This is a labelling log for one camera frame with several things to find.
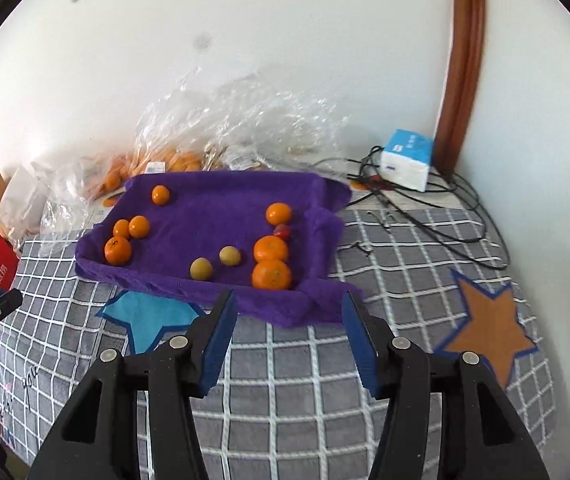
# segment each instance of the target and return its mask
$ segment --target plastic bag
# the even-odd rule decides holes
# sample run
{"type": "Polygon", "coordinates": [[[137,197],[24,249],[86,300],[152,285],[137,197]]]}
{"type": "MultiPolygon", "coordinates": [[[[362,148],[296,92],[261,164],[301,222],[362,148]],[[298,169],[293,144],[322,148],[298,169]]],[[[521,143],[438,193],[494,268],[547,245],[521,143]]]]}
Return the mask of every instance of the plastic bag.
{"type": "Polygon", "coordinates": [[[325,100],[279,91],[258,75],[194,92],[185,81],[151,105],[130,150],[130,174],[258,170],[344,174],[338,132],[346,122],[325,100]]]}
{"type": "Polygon", "coordinates": [[[20,248],[25,236],[40,231],[47,195],[48,188],[44,181],[19,166],[0,203],[0,222],[8,228],[8,237],[14,250],[20,248]]]}
{"type": "Polygon", "coordinates": [[[52,175],[49,194],[42,218],[40,234],[43,243],[38,256],[41,258],[58,254],[70,244],[69,233],[88,227],[92,202],[106,188],[120,187],[118,163],[124,157],[85,156],[60,166],[52,175]]]}
{"type": "Polygon", "coordinates": [[[346,118],[333,105],[277,91],[257,75],[211,92],[189,90],[192,77],[148,107],[128,153],[78,158],[54,172],[38,256],[62,251],[71,231],[90,227],[92,202],[145,171],[345,173],[338,132],[346,118]]]}

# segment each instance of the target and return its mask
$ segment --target gray checkered blanket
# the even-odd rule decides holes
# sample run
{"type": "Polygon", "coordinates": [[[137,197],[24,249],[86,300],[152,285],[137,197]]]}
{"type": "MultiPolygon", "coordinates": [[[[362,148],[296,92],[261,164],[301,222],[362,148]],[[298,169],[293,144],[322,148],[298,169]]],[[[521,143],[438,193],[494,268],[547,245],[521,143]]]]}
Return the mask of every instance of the gray checkered blanket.
{"type": "MultiPolygon", "coordinates": [[[[372,314],[426,351],[466,316],[450,269],[491,290],[510,279],[456,258],[411,224],[388,219],[383,229],[377,220],[382,213],[375,214],[340,213],[346,228],[331,277],[361,288],[372,314]]],[[[414,214],[452,236],[478,236],[479,224],[464,210],[414,214]]],[[[74,243],[59,258],[40,259],[41,243],[32,238],[25,245],[14,282],[24,304],[0,326],[3,438],[28,463],[96,356],[106,348],[128,351],[125,330],[95,317],[116,288],[75,275],[74,243]]],[[[499,262],[502,253],[489,239],[456,247],[487,262],[499,262]]],[[[536,317],[516,284],[514,296],[518,317],[540,351],[516,360],[507,393],[543,452],[555,425],[552,378],[536,317]]],[[[143,479],[153,476],[146,402],[140,392],[143,479]]],[[[193,400],[212,480],[366,478],[385,410],[386,402],[361,386],[342,328],[283,330],[249,317],[238,320],[218,385],[205,399],[193,400]]],[[[440,419],[441,399],[433,394],[424,478],[436,478],[440,419]]]]}

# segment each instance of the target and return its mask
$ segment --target tissue box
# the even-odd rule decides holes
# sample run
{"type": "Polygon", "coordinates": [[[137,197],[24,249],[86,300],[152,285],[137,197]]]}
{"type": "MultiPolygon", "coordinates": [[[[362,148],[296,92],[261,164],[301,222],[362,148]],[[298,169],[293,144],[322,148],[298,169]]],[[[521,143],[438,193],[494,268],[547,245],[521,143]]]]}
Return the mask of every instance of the tissue box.
{"type": "Polygon", "coordinates": [[[380,155],[380,175],[395,184],[425,191],[432,147],[429,137],[396,130],[380,155]]]}

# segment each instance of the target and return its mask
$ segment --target star cutout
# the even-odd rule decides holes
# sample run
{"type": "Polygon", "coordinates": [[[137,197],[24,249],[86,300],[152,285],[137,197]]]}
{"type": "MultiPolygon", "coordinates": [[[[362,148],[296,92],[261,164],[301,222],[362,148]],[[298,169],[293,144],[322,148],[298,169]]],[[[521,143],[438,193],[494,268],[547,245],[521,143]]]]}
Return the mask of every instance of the star cutout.
{"type": "Polygon", "coordinates": [[[132,290],[116,295],[96,313],[127,330],[132,354],[153,350],[166,332],[186,330],[205,315],[197,304],[132,290]]]}
{"type": "Polygon", "coordinates": [[[467,317],[436,349],[450,356],[472,351],[483,358],[502,388],[510,382],[514,359],[538,350],[518,322],[511,283],[492,293],[452,270],[467,317]]]}

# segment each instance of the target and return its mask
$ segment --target purple towel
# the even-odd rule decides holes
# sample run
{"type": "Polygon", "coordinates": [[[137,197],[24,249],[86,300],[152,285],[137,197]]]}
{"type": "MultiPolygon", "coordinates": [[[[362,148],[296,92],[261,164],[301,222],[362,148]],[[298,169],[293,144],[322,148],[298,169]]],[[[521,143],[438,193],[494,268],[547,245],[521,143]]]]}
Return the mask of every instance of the purple towel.
{"type": "Polygon", "coordinates": [[[191,301],[203,306],[231,288],[239,311],[283,327],[340,323],[340,300],[347,283],[327,279],[340,241],[342,221],[334,214],[350,200],[347,186],[313,173],[269,171],[197,171],[143,174],[127,183],[127,192],[105,220],[76,246],[79,276],[114,283],[129,290],[191,301]],[[167,186],[165,206],[152,203],[154,186],[167,186]],[[291,290],[253,288],[253,248],[273,227],[265,220],[271,203],[284,202],[293,211],[289,261],[291,290]],[[144,215],[150,221],[147,238],[132,240],[132,258],[122,267],[104,259],[103,247],[121,218],[144,215]],[[242,263],[226,267],[218,252],[234,246],[242,263]],[[210,282],[190,278],[199,257],[214,266],[210,282]]]}

